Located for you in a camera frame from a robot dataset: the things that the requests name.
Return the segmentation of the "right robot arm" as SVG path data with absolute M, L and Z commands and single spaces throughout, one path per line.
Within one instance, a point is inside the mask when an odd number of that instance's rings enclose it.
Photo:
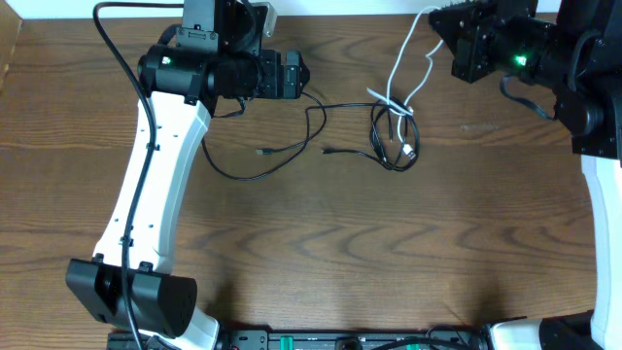
M 571 136 L 590 194 L 597 268 L 584 313 L 485 326 L 480 348 L 621 346 L 621 0 L 564 1 L 536 18 L 535 1 L 464 1 L 433 10 L 432 30 L 454 56 L 452 74 L 475 83 L 495 71 L 552 90 L 551 120 Z

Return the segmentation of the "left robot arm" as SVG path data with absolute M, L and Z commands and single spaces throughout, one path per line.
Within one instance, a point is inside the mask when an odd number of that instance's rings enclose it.
M 113 215 L 92 257 L 65 281 L 127 349 L 214 349 L 220 325 L 197 304 L 196 282 L 173 274 L 188 177 L 220 98 L 297 99 L 310 73 L 297 51 L 262 47 L 276 22 L 268 2 L 187 1 L 127 75 L 138 97 L 136 135 Z

